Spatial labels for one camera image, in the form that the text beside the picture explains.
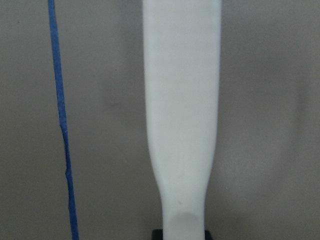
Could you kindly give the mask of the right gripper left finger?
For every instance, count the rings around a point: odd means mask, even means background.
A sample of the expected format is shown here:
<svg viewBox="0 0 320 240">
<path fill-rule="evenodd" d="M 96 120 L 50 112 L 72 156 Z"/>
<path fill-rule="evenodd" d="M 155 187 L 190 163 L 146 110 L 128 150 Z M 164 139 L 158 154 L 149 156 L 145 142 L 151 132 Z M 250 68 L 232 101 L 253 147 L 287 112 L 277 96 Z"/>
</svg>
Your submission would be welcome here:
<svg viewBox="0 0 320 240">
<path fill-rule="evenodd" d="M 151 233 L 151 240 L 163 240 L 163 230 L 154 229 Z"/>
</svg>

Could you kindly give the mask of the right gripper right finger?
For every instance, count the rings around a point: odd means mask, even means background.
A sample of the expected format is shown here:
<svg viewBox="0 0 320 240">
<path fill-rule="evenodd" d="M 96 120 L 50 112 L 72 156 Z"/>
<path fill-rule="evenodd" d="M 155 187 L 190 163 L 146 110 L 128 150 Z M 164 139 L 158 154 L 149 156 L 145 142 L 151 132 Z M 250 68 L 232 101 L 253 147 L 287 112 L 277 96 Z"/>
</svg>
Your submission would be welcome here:
<svg viewBox="0 0 320 240">
<path fill-rule="evenodd" d="M 210 233 L 209 230 L 205 230 L 204 231 L 204 239 L 205 240 L 213 240 L 213 236 L 212 236 L 212 234 Z"/>
</svg>

